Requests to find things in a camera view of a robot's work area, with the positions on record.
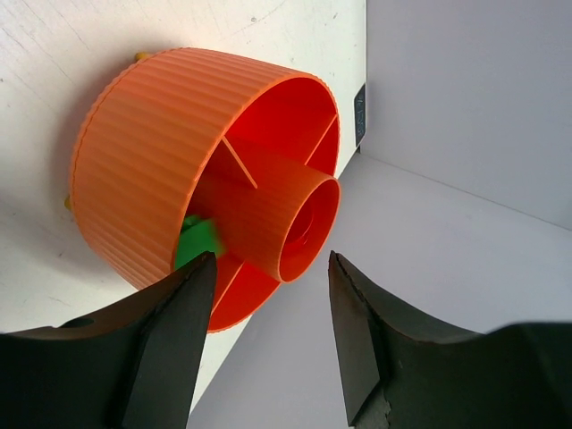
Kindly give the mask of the green lego brick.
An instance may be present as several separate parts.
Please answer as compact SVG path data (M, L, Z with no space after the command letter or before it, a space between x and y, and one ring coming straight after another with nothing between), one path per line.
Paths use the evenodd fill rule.
M225 252L215 223L211 219L203 219L197 215L185 217L181 225L174 269L178 270L207 251L215 253L217 257Z

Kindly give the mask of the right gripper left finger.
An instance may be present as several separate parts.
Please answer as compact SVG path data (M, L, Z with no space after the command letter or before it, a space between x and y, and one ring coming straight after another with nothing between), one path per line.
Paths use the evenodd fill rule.
M59 327L3 334L2 427L185 427L216 276L206 252Z

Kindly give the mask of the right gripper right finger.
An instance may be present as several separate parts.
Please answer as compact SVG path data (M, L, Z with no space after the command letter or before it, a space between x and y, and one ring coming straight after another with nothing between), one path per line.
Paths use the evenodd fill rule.
M568 428L571 325L444 322L332 252L332 326L352 428Z

